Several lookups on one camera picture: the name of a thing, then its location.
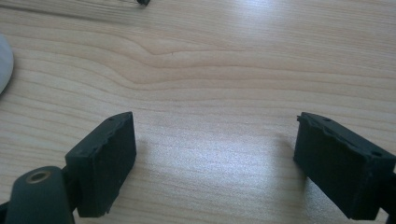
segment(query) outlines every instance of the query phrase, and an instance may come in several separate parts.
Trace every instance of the cylindrical hole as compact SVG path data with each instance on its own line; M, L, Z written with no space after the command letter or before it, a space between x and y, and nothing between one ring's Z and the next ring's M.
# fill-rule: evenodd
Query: cylindrical hole
M37 171L26 178L28 184L36 184L50 177L50 171Z
M382 154L379 153L379 152L372 152L372 155L373 156L377 156L377 157L381 157L382 156Z

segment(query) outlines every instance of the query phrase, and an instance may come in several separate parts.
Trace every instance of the black plastic part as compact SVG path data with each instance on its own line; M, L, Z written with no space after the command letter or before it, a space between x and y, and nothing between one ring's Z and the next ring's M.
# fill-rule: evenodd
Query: black plastic part
M81 217L100 217L109 211L135 156L131 112L105 120L67 153L67 173L78 180L82 195Z
M140 5L148 5L150 0L137 0Z
M375 219L396 157L322 116L302 113L294 160L348 218Z
M6 224L17 223L74 223L61 169L54 166L42 167L15 181Z
M6 222L7 210L8 210L8 203L0 204L0 224Z
M396 174L380 189L380 202L381 207L389 214L389 220L396 223Z

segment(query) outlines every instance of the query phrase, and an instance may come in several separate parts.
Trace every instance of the table surface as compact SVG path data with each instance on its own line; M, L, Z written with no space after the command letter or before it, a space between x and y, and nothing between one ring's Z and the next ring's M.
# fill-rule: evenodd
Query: table surface
M0 6L15 56L0 95L0 202L125 111L134 169L110 213L75 213L79 224L355 223L292 160L303 111L396 154L395 1Z

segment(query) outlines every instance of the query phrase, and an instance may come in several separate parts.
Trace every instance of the wooden table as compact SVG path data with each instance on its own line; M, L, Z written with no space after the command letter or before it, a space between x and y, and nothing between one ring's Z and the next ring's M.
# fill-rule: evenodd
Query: wooden table
M0 96L0 202L125 111L134 169L110 213L75 214L79 224L355 223L292 160L302 111L396 153L394 1L0 5L15 54Z

